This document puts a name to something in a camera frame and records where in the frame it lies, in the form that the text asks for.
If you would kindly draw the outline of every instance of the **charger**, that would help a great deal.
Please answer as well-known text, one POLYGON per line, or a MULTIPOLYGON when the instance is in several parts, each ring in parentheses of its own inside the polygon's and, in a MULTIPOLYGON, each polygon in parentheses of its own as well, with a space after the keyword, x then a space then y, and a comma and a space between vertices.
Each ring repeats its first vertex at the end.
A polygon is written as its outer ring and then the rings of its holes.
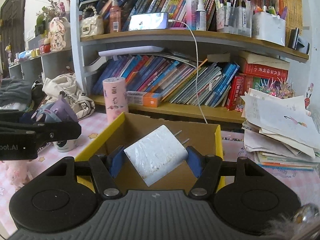
POLYGON ((192 30, 190 29, 190 27, 189 27, 186 23, 181 22, 181 21, 178 21, 178 20, 172 20, 172 19, 169 19, 168 22, 170 22, 170 23, 172 23, 172 22, 179 22, 179 23, 182 23, 182 24, 184 24, 185 26, 187 26, 187 28, 188 28, 189 31, 191 32, 191 35, 192 35, 192 37, 193 37, 193 39, 194 39, 194 41, 195 41, 195 44, 196 44, 196 56, 197 56, 196 97, 197 97, 198 106, 199 106, 199 108, 200 108, 200 112, 201 112, 201 114, 202 114, 202 116, 203 116, 203 119, 204 119, 205 123, 208 123, 208 122, 207 122, 207 119, 205 118, 205 116, 204 116, 204 114, 203 114, 203 112, 202 112, 202 109, 201 109, 201 106, 200 106, 200 101, 199 101, 199 95, 198 95, 199 57, 198 57, 198 44, 197 44, 196 38, 195 38, 195 36, 193 35, 192 30))

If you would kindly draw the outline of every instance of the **toothpaste box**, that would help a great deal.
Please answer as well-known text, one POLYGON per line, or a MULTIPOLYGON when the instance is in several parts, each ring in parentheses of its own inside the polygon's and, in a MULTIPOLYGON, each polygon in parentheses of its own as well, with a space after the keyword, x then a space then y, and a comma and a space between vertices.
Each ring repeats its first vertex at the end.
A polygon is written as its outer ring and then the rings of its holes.
POLYGON ((127 100, 129 105, 158 107, 161 96, 158 93, 127 91, 127 100))

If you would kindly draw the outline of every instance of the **beige cloth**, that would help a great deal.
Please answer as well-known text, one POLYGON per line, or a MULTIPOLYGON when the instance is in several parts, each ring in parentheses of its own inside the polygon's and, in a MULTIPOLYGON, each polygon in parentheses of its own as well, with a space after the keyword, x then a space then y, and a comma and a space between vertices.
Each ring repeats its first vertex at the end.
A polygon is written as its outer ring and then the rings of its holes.
POLYGON ((60 92, 65 92, 67 94, 65 100, 76 113, 78 119, 91 115, 95 110, 93 100, 78 88, 74 74, 63 74, 52 80, 46 78, 42 90, 49 97, 52 97, 47 103, 56 101, 60 92))

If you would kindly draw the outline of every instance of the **phone screen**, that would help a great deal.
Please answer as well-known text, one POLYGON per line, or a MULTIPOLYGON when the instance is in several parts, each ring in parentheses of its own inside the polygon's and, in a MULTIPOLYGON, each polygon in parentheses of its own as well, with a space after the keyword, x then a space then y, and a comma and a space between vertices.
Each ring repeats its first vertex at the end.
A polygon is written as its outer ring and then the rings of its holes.
POLYGON ((131 16, 129 31, 166 29, 168 13, 144 13, 131 16))

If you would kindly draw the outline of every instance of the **door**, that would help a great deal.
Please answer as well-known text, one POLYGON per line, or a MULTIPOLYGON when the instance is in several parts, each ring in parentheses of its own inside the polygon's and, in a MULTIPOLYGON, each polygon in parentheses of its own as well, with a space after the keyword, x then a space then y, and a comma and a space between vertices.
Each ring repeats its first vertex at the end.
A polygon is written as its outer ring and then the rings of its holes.
POLYGON ((24 6, 25 0, 6 0, 0 13, 0 54, 3 77, 9 76, 8 53, 5 47, 10 43, 12 57, 25 50, 24 42, 24 6))

